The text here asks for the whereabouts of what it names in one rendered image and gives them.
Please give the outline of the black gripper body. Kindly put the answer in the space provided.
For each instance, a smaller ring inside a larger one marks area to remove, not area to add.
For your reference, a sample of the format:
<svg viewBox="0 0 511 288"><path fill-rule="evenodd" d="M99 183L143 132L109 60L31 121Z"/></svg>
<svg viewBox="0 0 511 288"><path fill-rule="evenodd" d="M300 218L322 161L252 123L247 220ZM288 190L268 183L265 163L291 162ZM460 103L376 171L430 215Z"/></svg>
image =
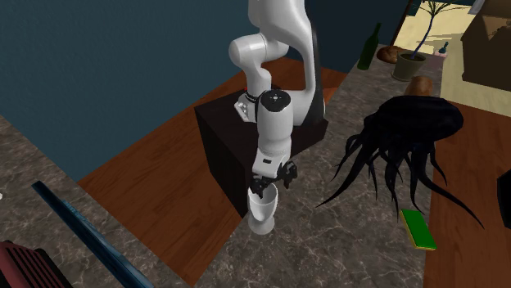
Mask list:
<svg viewBox="0 0 511 288"><path fill-rule="evenodd" d="M275 177L266 177L265 181L268 183L278 182L280 180L285 179L286 177L287 177L287 166L285 164L281 163L278 166L276 176Z"/></svg>

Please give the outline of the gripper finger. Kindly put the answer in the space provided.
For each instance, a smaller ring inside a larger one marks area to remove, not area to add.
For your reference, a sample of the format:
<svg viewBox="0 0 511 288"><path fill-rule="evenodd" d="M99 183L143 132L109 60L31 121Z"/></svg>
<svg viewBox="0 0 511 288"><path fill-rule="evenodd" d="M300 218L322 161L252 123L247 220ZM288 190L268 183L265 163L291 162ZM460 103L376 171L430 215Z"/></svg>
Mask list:
<svg viewBox="0 0 511 288"><path fill-rule="evenodd" d="M286 189L289 188L291 182L297 178L297 166L294 162L288 161L281 169L281 179Z"/></svg>
<svg viewBox="0 0 511 288"><path fill-rule="evenodd" d="M265 176L255 175L251 180L250 189L251 192L257 194L259 198L264 198L264 190L275 182L274 178L267 178Z"/></svg>

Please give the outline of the white goblet cup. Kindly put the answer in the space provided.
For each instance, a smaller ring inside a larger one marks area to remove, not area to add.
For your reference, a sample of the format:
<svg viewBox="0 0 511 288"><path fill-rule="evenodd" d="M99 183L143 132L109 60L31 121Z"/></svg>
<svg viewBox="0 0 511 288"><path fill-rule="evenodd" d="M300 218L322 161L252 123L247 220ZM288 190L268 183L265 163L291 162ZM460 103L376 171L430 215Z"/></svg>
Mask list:
<svg viewBox="0 0 511 288"><path fill-rule="evenodd" d="M274 213L278 205L278 189L271 183L263 190L263 197L250 188L247 192L249 228L257 235L269 234L274 229Z"/></svg>

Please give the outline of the dark robot stand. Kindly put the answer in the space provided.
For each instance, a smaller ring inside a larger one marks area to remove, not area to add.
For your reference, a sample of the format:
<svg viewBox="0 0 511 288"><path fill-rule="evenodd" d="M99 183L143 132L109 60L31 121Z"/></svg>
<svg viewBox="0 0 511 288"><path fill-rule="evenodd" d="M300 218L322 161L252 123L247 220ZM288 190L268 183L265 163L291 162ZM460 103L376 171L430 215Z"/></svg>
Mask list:
<svg viewBox="0 0 511 288"><path fill-rule="evenodd" d="M254 99L235 92L195 108L210 172L242 217L255 175L275 177L281 163L323 140L323 107L318 94L299 115L290 92L272 89Z"/></svg>

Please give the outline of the black drooping tentacle plant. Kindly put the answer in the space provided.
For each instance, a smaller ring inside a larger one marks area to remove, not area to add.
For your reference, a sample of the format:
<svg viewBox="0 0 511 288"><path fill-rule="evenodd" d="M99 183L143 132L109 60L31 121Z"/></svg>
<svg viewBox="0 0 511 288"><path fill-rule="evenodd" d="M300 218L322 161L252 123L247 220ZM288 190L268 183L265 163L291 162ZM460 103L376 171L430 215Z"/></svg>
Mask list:
<svg viewBox="0 0 511 288"><path fill-rule="evenodd" d="M435 184L427 175L426 166L432 167L445 176L436 161L436 142L455 135L464 125L460 110L440 97L403 95L382 103L376 112L364 118L362 130L346 140L345 154L335 167L340 170L348 158L355 154L340 187L326 200L327 204L343 193L367 167L373 185L377 186L374 161L378 158L386 162L384 179L391 193L391 201L399 206L396 195L396 179L401 177L400 165L406 163L409 172L409 197L416 203L417 184L464 209L473 218L476 214L464 202Z"/></svg>

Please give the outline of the green book with yellow edge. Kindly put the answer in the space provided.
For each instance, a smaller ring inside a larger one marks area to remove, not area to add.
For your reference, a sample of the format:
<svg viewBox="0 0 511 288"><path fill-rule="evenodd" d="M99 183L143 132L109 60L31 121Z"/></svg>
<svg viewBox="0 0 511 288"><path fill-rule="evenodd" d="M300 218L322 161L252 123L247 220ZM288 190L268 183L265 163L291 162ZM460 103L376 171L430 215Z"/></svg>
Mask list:
<svg viewBox="0 0 511 288"><path fill-rule="evenodd" d="M402 209L400 217L405 225L412 246L420 250L435 250L437 248L432 234L422 214L417 210Z"/></svg>

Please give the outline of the dark green glass bottle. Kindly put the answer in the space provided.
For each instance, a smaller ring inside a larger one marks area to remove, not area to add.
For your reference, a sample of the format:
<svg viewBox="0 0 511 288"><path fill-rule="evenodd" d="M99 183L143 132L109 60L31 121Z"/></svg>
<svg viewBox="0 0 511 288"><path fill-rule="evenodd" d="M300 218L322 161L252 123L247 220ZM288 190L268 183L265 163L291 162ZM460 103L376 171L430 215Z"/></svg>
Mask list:
<svg viewBox="0 0 511 288"><path fill-rule="evenodd" d="M357 68L359 70L367 70L371 62L373 60L374 53L377 50L379 40L378 33L381 29L382 23L378 22L372 32L372 34L368 37L368 39L364 43L363 50L360 54L359 61L357 63Z"/></svg>

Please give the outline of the brown bread loaf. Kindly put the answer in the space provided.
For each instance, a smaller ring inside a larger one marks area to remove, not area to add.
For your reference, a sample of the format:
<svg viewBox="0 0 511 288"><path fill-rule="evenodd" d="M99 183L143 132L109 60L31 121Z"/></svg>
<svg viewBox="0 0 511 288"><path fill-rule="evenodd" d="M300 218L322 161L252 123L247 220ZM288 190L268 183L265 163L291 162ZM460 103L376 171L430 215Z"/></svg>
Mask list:
<svg viewBox="0 0 511 288"><path fill-rule="evenodd" d="M397 56L399 52L404 51L404 48L397 46L385 46L381 47L377 52L377 58L380 61L395 64L397 62Z"/></svg>

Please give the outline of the brown rounded bread roll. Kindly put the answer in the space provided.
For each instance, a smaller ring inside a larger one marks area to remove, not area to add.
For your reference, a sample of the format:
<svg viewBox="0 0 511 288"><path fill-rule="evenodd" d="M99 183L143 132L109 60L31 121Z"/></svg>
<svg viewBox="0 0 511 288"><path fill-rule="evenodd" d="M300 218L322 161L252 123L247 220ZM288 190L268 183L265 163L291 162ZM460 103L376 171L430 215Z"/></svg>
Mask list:
<svg viewBox="0 0 511 288"><path fill-rule="evenodd" d="M411 96L431 96L432 95L432 80L427 76L415 76L409 82L405 89L405 95Z"/></svg>

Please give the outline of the potted plant in grey pot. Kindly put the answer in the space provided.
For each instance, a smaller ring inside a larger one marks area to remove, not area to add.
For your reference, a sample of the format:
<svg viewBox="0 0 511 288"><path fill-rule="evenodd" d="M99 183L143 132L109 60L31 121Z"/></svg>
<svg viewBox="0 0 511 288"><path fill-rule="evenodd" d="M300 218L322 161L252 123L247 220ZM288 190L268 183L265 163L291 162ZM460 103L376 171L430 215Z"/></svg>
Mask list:
<svg viewBox="0 0 511 288"><path fill-rule="evenodd" d="M426 57L419 53L420 48L425 43L432 29L433 21L436 16L444 11L456 10L456 7L450 7L458 0L449 0L448 2L438 2L434 0L425 0L427 8L419 6L418 8L429 15L428 27L418 46L413 50L404 50L397 53L396 65L391 72L393 79L409 82L426 61Z"/></svg>

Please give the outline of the long dark blue bar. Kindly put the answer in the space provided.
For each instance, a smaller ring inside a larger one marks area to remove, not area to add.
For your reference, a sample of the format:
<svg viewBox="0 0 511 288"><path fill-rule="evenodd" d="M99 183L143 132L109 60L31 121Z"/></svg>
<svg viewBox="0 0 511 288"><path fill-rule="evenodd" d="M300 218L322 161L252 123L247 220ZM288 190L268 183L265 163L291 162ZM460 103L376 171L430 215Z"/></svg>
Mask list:
<svg viewBox="0 0 511 288"><path fill-rule="evenodd" d="M31 187L124 288L155 288L73 205L60 199L41 181Z"/></svg>

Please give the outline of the black object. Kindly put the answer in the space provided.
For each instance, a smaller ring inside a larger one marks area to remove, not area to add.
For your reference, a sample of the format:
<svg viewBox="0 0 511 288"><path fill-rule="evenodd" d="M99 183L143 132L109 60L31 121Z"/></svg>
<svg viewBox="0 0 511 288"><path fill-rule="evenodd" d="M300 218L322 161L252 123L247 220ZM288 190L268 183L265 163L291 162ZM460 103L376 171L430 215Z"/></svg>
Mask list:
<svg viewBox="0 0 511 288"><path fill-rule="evenodd" d="M511 169L496 180L500 215L506 228L511 229Z"/></svg>

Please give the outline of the brown wooden cabinet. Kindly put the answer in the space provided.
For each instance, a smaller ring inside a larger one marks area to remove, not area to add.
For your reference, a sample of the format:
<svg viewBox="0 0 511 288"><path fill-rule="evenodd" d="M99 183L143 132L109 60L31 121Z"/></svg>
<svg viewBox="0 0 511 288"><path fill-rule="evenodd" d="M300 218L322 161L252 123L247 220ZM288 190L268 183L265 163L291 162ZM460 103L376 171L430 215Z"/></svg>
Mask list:
<svg viewBox="0 0 511 288"><path fill-rule="evenodd" d="M511 92L511 0L485 0L461 41L462 79Z"/></svg>

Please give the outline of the dark red ribbed appliance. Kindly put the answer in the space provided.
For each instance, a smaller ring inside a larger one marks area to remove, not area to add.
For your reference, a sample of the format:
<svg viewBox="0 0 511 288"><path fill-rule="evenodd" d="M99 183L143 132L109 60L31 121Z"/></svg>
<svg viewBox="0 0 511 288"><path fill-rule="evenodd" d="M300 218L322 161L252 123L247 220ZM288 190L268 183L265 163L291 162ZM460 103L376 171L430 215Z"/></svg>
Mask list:
<svg viewBox="0 0 511 288"><path fill-rule="evenodd" d="M74 288L45 250L0 241L0 288Z"/></svg>

